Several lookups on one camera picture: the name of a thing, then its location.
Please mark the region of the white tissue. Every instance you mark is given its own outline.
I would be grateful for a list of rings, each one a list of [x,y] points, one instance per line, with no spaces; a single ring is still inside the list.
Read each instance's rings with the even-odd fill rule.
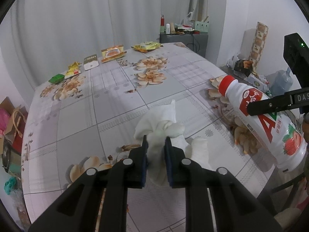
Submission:
[[[209,164],[207,139],[196,137],[190,143],[184,137],[185,126],[176,120],[175,100],[170,104],[153,107],[138,122],[134,139],[142,141],[147,138],[147,175],[157,186],[168,185],[164,145],[170,138],[174,147],[184,151],[185,156],[197,162],[203,169],[212,170]]]

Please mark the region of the white red drink bottle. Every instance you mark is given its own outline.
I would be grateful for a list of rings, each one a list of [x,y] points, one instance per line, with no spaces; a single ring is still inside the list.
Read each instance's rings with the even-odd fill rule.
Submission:
[[[238,82],[231,75],[222,78],[218,90],[262,147],[272,154],[278,169],[286,173],[300,165],[307,143],[290,117],[285,112],[249,114],[249,108],[255,103],[267,102],[269,98],[265,93]]]

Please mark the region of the blue water jug on floor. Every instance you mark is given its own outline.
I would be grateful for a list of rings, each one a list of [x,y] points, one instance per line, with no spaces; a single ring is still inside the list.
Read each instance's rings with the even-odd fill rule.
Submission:
[[[272,96],[283,95],[288,92],[293,84],[293,79],[290,75],[291,69],[288,67],[286,70],[279,70],[276,73],[274,82],[270,87]]]

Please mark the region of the white cardboard box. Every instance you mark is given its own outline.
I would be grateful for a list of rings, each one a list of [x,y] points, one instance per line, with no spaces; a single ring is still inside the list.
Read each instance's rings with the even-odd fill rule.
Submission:
[[[264,75],[251,73],[248,77],[244,78],[244,80],[264,93],[269,90],[269,81]]]

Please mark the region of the black snack bag on floor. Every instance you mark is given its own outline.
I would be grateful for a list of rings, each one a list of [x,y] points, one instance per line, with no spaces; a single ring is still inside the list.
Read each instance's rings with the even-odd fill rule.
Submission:
[[[242,73],[245,77],[250,76],[253,71],[253,61],[251,60],[237,60],[234,66],[234,70]]]

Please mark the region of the floral tablecloth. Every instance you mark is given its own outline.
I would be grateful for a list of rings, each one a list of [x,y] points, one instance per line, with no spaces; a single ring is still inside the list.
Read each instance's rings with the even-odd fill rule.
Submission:
[[[184,137],[208,141],[213,169],[227,168],[254,196],[263,190],[274,165],[266,150],[245,155],[235,145],[225,118],[232,112],[207,96],[211,78],[223,71],[180,44],[150,53],[166,62],[166,79],[138,89],[135,69],[147,56],[129,49],[123,59],[85,71],[64,85],[41,84],[35,91],[23,137],[22,183],[29,218],[34,222],[70,184],[70,171],[86,160],[101,165],[124,158],[122,146],[148,109],[175,101]]]

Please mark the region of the green storage basket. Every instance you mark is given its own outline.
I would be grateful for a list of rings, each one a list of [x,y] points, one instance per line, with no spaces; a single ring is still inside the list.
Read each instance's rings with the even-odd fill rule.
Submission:
[[[195,21],[194,30],[198,32],[208,32],[209,22],[208,21]]]

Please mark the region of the dark grey cabinet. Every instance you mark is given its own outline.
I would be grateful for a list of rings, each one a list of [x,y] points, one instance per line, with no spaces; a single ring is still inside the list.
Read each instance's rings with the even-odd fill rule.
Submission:
[[[165,33],[160,34],[159,42],[162,44],[167,43],[183,43],[193,52],[201,55],[202,57],[206,56],[206,49],[208,43],[208,33],[202,32],[199,34],[173,34],[166,35]]]

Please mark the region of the yellow snack bag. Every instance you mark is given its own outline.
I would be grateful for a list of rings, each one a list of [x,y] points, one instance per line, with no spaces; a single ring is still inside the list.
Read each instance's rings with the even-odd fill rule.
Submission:
[[[161,43],[158,42],[154,42],[154,41],[147,41],[147,42],[143,42],[140,44],[135,44],[133,46],[131,46],[132,49],[134,49],[135,51],[139,51],[141,53],[147,53],[156,49],[161,48],[163,45]]]

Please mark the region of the orange noodle packet on table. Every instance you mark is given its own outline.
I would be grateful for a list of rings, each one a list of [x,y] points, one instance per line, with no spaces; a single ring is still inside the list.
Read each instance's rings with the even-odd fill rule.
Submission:
[[[102,63],[106,63],[115,59],[119,59],[126,54],[123,45],[113,46],[110,48],[106,48],[101,50],[102,53]]]

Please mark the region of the white small box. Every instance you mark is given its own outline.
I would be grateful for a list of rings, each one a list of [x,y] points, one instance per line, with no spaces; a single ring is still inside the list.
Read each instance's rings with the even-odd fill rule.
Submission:
[[[85,71],[96,68],[97,66],[99,66],[99,62],[97,60],[97,55],[90,55],[86,58],[84,58],[84,62],[83,62],[83,66]]]

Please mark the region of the yellow wrapper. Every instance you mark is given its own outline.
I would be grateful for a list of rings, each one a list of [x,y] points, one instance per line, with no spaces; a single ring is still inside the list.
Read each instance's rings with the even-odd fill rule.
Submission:
[[[68,79],[68,78],[71,78],[75,75],[79,75],[81,73],[81,70],[80,70],[80,63],[75,61],[73,62],[72,64],[70,64],[68,66],[68,70],[67,72],[65,73],[65,79]]]

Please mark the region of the green wrapper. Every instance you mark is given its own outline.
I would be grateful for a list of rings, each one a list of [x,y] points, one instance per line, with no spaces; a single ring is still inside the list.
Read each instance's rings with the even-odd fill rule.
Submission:
[[[65,79],[65,76],[62,74],[54,75],[48,82],[51,84],[59,84]]]

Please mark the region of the red gift bag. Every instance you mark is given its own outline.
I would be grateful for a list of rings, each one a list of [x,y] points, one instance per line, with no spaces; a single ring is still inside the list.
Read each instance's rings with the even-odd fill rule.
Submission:
[[[26,107],[16,107],[7,124],[4,136],[13,149],[21,154],[25,125],[28,117]]]

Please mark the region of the pink plastic bag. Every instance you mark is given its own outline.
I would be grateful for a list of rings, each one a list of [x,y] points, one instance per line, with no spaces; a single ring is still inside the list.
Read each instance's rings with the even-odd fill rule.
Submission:
[[[10,114],[3,108],[0,108],[0,136],[4,135],[4,131],[7,128],[10,120]]]

